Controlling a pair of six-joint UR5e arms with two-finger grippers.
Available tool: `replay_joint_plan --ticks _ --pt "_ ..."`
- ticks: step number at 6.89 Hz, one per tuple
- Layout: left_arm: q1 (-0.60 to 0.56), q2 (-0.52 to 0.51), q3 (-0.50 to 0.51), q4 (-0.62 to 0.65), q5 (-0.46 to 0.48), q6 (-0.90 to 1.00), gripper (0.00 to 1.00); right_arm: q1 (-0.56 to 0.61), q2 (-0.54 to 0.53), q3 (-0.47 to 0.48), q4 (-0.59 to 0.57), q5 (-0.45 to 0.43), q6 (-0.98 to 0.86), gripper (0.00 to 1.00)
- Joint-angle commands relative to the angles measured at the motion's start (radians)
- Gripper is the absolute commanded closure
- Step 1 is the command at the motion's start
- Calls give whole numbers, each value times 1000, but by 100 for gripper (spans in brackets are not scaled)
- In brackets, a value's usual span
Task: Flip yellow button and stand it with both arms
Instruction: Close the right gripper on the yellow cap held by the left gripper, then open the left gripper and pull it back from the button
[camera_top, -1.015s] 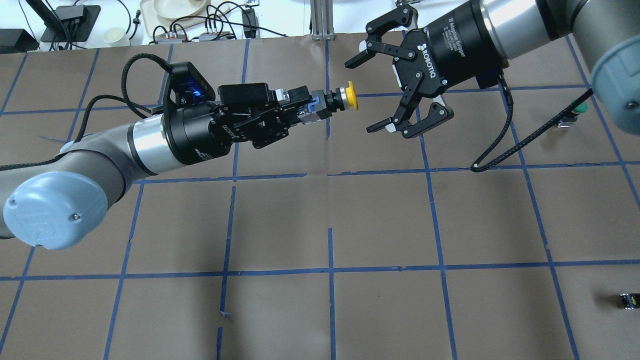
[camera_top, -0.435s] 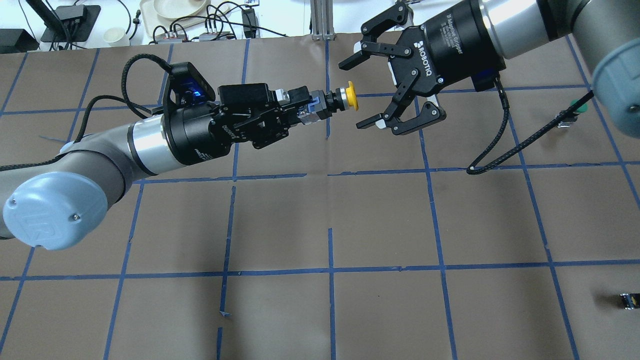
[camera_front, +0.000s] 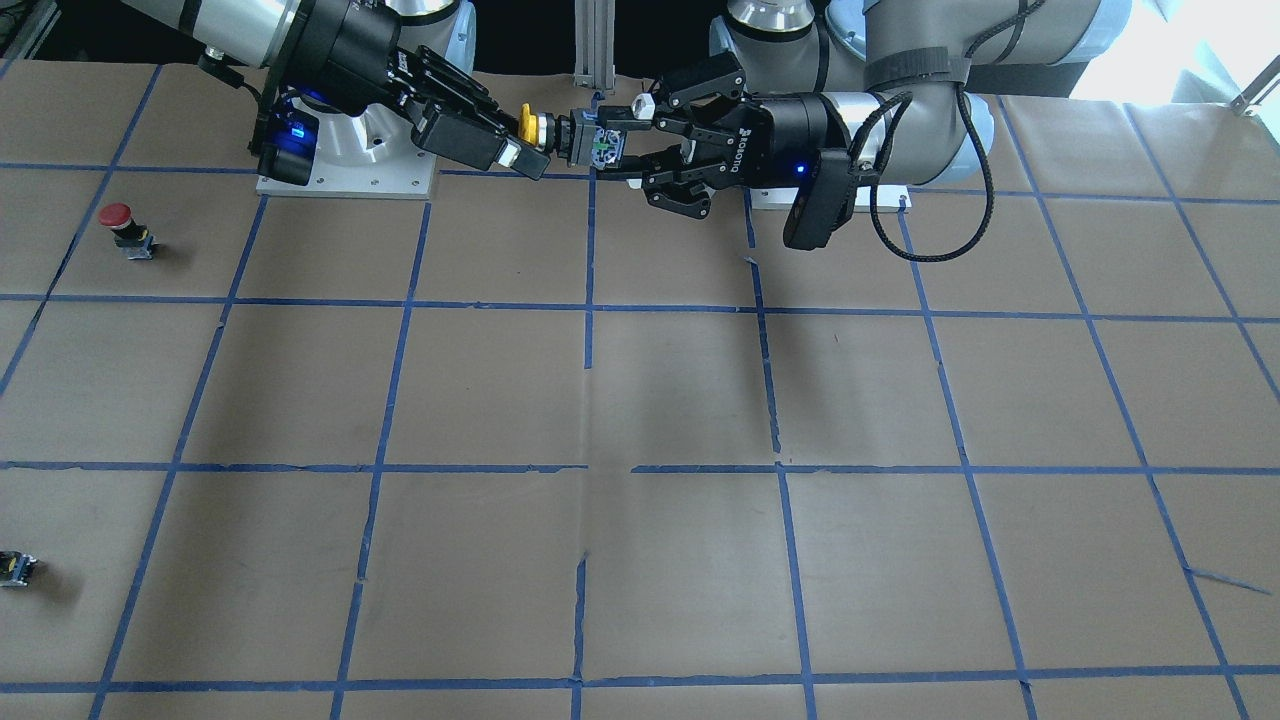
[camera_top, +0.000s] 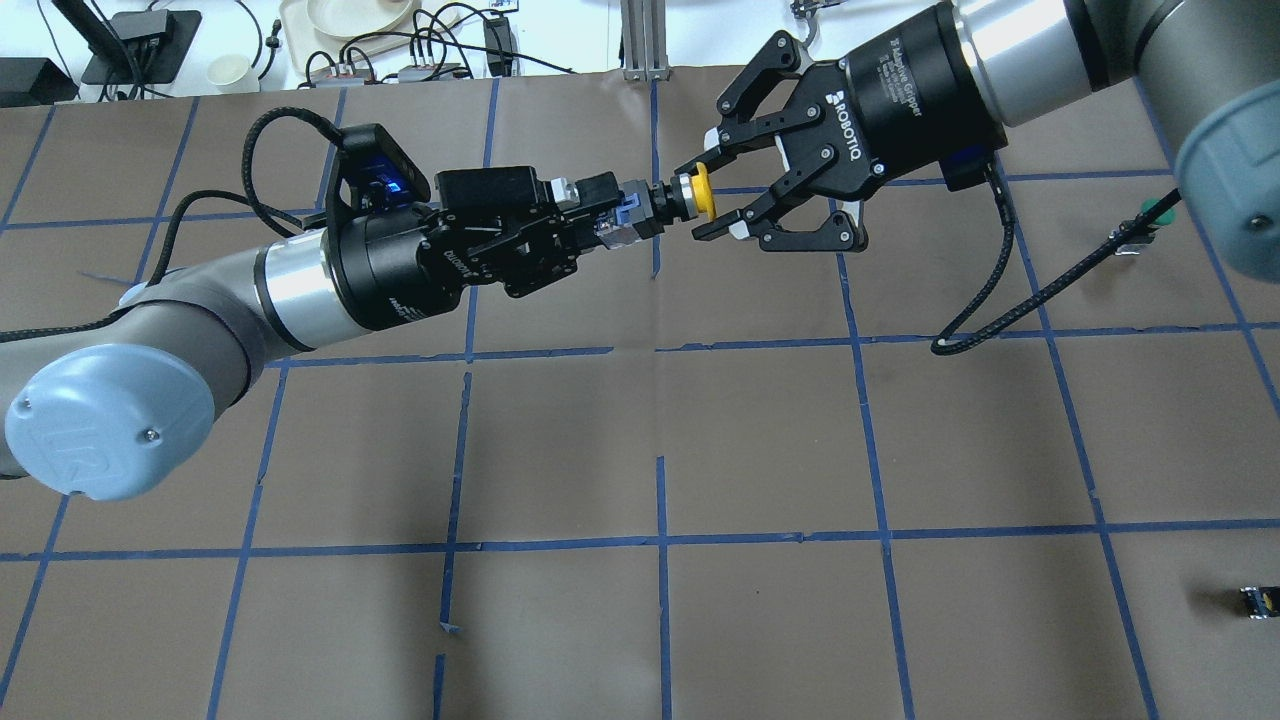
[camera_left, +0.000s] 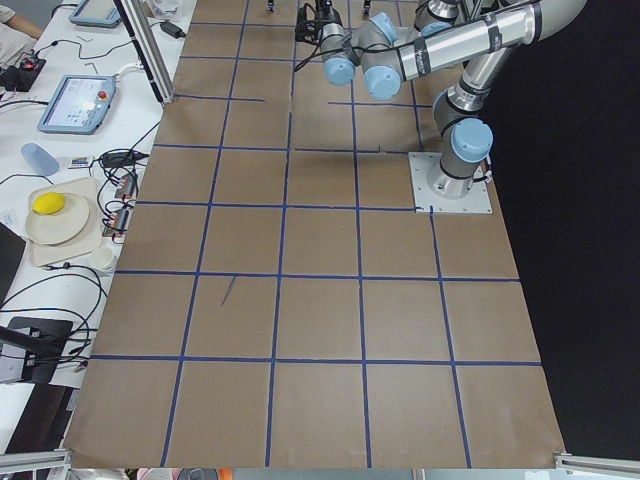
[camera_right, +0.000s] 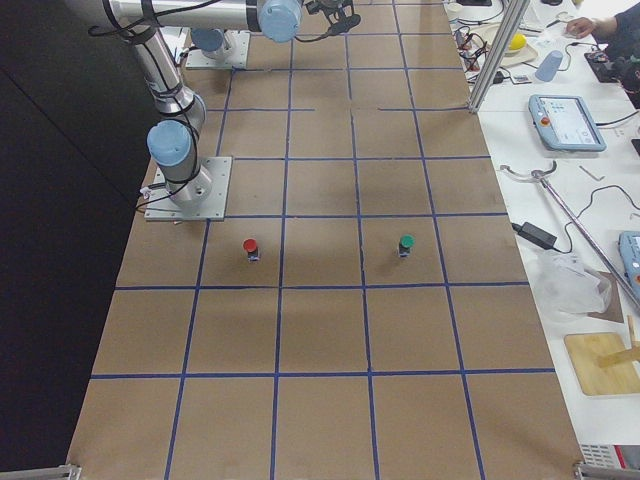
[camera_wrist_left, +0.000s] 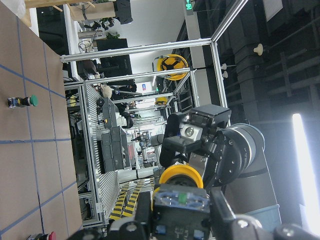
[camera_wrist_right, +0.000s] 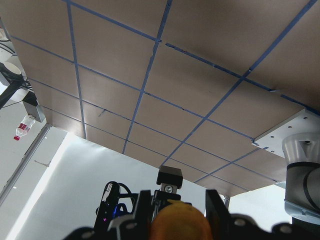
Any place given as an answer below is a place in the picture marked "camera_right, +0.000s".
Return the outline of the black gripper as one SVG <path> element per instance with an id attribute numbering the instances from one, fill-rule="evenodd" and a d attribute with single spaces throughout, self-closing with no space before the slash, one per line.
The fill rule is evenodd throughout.
<path id="1" fill-rule="evenodd" d="M 307 2 L 309 15 L 323 14 L 327 20 L 342 20 L 355 14 L 352 0 L 310 0 Z"/>

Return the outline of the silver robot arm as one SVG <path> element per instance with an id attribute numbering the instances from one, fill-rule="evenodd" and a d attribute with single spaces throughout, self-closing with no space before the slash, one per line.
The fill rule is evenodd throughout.
<path id="1" fill-rule="evenodd" d="M 206 58 L 217 63 L 225 62 L 235 47 L 233 38 L 221 29 L 192 29 L 191 39 Z"/>
<path id="2" fill-rule="evenodd" d="M 228 31 L 264 34 L 276 43 L 297 38 L 303 14 L 323 14 L 326 36 L 356 27 L 361 17 L 350 1 L 78 1 L 93 37 L 116 36 L 131 46 L 143 70 L 160 122 L 147 147 L 162 174 L 161 191 L 142 203 L 154 220 L 221 219 L 226 208 L 231 160 L 203 157 L 199 137 L 204 100 L 183 81 L 166 44 L 165 27 L 186 27 L 198 48 L 217 52 Z"/>

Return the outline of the person hand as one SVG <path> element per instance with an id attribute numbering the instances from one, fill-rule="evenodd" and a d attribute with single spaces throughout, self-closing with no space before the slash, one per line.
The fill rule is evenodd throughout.
<path id="1" fill-rule="evenodd" d="M 565 33 L 571 38 L 580 39 L 593 34 L 597 29 L 597 20 L 580 17 L 570 20 L 566 24 Z"/>

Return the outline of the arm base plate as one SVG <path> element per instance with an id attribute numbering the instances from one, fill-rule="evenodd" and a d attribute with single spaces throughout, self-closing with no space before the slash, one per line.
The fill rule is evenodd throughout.
<path id="1" fill-rule="evenodd" d="M 192 46 L 185 66 L 190 70 L 243 70 L 246 68 L 250 33 L 222 29 L 192 29 Z"/>
<path id="2" fill-rule="evenodd" d="M 168 197 L 165 178 L 156 168 L 154 183 L 161 185 L 144 200 L 147 221 L 223 221 L 226 213 L 232 157 L 199 157 L 199 174 L 182 190 Z"/>

